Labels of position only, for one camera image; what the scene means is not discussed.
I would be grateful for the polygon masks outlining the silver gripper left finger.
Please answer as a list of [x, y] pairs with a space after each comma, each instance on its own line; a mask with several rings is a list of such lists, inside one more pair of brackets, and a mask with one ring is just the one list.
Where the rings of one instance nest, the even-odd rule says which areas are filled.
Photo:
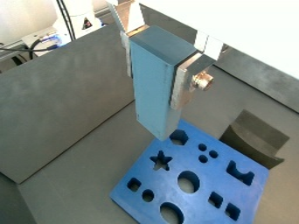
[[137, 0], [106, 0], [112, 17], [120, 30], [121, 45], [125, 48], [126, 75], [132, 77], [129, 38], [148, 28]]

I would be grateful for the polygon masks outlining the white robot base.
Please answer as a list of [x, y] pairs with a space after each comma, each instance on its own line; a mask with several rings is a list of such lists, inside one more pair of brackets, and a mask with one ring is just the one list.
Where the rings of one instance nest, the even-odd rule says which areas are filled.
[[101, 27], [92, 0], [52, 0], [57, 19], [49, 28], [25, 36], [29, 59], [66, 45]]

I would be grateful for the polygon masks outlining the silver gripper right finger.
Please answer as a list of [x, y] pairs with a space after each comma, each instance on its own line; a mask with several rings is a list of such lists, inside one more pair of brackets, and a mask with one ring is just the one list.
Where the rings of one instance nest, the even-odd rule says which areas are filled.
[[170, 108], [174, 110], [190, 101], [196, 88], [205, 91], [210, 87], [213, 77], [208, 74], [208, 68], [219, 59], [223, 42], [197, 31], [193, 47], [196, 52], [176, 69], [170, 97]]

